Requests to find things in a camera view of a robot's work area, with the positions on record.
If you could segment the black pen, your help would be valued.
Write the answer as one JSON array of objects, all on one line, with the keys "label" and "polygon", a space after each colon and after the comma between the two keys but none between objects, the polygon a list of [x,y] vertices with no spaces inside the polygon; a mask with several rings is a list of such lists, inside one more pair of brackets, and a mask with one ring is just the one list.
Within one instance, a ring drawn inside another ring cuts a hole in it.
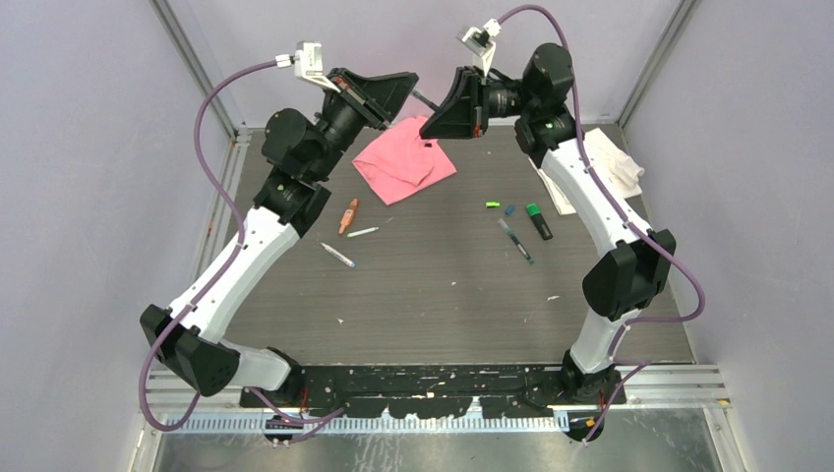
[{"label": "black pen", "polygon": [[410,92],[410,95],[419,100],[421,103],[423,103],[425,106],[429,107],[433,111],[437,111],[439,109],[439,106],[434,101],[432,101],[416,89]]}]

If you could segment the black green highlighter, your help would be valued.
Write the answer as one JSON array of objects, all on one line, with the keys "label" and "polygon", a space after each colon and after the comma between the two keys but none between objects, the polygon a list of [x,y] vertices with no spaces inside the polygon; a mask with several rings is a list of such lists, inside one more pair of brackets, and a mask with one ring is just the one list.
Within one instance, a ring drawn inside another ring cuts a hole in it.
[{"label": "black green highlighter", "polygon": [[553,232],[539,207],[536,204],[528,204],[525,210],[540,237],[545,241],[551,240],[553,238]]}]

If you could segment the green gel pen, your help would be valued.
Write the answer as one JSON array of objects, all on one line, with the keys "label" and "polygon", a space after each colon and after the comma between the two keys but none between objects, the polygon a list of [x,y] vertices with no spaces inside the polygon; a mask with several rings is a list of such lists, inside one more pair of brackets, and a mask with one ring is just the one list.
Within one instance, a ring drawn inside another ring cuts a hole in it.
[{"label": "green gel pen", "polygon": [[500,219],[498,220],[498,224],[500,225],[500,227],[502,228],[502,230],[504,231],[504,233],[507,235],[507,237],[510,239],[510,241],[512,242],[512,244],[513,244],[513,245],[516,247],[516,249],[520,252],[520,254],[521,254],[521,255],[522,255],[522,256],[523,256],[523,257],[527,260],[527,262],[528,262],[530,265],[534,265],[534,264],[535,264],[535,260],[534,260],[534,258],[533,258],[533,257],[531,256],[531,254],[527,251],[527,249],[523,246],[523,244],[520,242],[520,240],[519,240],[519,239],[518,239],[518,237],[515,235],[515,233],[512,231],[512,229],[509,227],[509,225],[506,223],[506,221],[505,221],[503,218],[500,218]]}]

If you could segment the white blue marker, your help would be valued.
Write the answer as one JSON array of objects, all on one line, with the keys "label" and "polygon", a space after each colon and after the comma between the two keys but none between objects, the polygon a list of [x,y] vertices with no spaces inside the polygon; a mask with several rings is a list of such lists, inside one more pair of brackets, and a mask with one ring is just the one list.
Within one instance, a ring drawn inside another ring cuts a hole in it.
[{"label": "white blue marker", "polygon": [[351,267],[351,268],[356,267],[356,263],[355,263],[354,261],[352,261],[351,259],[349,259],[349,258],[348,258],[348,257],[346,257],[345,255],[343,255],[341,252],[339,252],[339,251],[338,251],[336,248],[334,248],[333,246],[331,246],[331,245],[329,245],[329,244],[326,244],[326,243],[324,243],[324,242],[322,242],[322,243],[321,243],[321,246],[322,246],[322,247],[323,247],[323,248],[324,248],[324,249],[325,249],[325,250],[326,250],[326,251],[327,251],[330,255],[332,255],[333,257],[335,257],[337,260],[339,260],[340,262],[342,262],[342,263],[343,263],[343,264],[345,264],[346,266]]}]

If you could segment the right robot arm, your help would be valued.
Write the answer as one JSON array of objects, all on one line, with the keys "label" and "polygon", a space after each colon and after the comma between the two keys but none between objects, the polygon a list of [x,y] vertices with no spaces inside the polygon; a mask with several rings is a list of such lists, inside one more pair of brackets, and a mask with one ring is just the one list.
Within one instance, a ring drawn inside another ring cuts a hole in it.
[{"label": "right robot arm", "polygon": [[551,178],[577,211],[599,260],[582,280],[589,306],[561,370],[530,393],[552,393],[571,403],[591,403],[619,377],[611,348],[666,285],[677,242],[655,231],[594,169],[578,116],[566,104],[574,85],[571,57],[555,43],[538,46],[523,75],[490,69],[495,48],[473,46],[475,63],[456,69],[451,90],[422,126],[424,139],[474,139],[490,119],[512,117],[515,138],[534,168]]}]

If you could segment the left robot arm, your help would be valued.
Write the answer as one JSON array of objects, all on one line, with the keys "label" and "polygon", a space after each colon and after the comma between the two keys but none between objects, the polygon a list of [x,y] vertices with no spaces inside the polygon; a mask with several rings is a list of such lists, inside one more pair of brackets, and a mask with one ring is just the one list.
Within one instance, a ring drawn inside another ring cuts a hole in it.
[{"label": "left robot arm", "polygon": [[326,78],[314,119],[293,108],[269,118],[262,154],[271,171],[237,236],[185,293],[140,316],[154,358],[201,396],[230,384],[261,388],[279,406],[301,396],[295,361],[224,334],[267,270],[313,226],[330,196],[324,183],[360,132],[389,126],[419,81],[413,72],[362,77],[345,68]]}]

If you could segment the white marker pen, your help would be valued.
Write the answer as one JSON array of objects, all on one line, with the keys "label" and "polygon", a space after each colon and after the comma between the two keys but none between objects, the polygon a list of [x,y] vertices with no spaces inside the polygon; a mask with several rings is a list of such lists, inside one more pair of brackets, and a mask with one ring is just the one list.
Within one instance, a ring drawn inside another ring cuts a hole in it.
[{"label": "white marker pen", "polygon": [[352,231],[346,234],[347,238],[356,238],[360,236],[364,236],[367,234],[372,234],[374,232],[379,231],[381,228],[379,226],[369,227],[361,230]]}]

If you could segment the pink cloth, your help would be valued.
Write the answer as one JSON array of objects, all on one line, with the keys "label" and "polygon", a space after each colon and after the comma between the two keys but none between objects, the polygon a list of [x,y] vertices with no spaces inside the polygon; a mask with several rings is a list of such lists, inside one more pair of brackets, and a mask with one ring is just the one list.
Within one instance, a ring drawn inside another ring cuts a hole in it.
[{"label": "pink cloth", "polygon": [[406,118],[382,132],[352,164],[374,194],[392,206],[457,172],[437,140],[424,140],[426,116]]}]

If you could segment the orange highlighter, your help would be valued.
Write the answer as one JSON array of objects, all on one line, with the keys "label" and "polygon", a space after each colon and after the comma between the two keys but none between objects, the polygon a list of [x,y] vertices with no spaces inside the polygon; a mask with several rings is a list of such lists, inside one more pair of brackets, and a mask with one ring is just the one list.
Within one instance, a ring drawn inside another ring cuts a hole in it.
[{"label": "orange highlighter", "polygon": [[348,230],[348,228],[351,226],[351,224],[352,224],[352,222],[355,218],[358,206],[359,206],[359,200],[357,198],[352,199],[351,202],[349,203],[349,205],[347,206],[346,210],[344,211],[344,213],[343,213],[343,215],[342,215],[342,217],[339,221],[339,229],[338,229],[338,235],[339,236],[344,235],[346,233],[346,231]]}]

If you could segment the white cloth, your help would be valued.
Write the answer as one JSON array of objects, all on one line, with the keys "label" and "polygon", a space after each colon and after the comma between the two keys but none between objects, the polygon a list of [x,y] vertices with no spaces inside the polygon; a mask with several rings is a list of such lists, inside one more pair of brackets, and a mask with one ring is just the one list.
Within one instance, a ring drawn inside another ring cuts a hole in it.
[{"label": "white cloth", "polygon": [[[600,167],[598,173],[609,180],[620,197],[630,199],[642,194],[639,180],[645,169],[639,166],[602,129],[594,128],[585,132],[584,144],[590,159],[595,163],[595,167]],[[534,164],[532,164],[532,167],[544,184],[558,214],[576,214],[575,208],[555,181]]]}]

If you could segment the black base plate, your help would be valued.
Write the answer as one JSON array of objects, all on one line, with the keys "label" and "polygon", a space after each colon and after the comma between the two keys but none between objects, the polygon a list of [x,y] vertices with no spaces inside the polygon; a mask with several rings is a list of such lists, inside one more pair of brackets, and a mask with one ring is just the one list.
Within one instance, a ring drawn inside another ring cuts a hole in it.
[{"label": "black base plate", "polygon": [[547,365],[302,366],[277,390],[242,392],[240,404],[301,407],[315,417],[340,410],[348,418],[460,418],[478,406],[487,419],[536,418],[555,406],[623,404],[620,379],[613,370],[603,381],[579,385]]}]

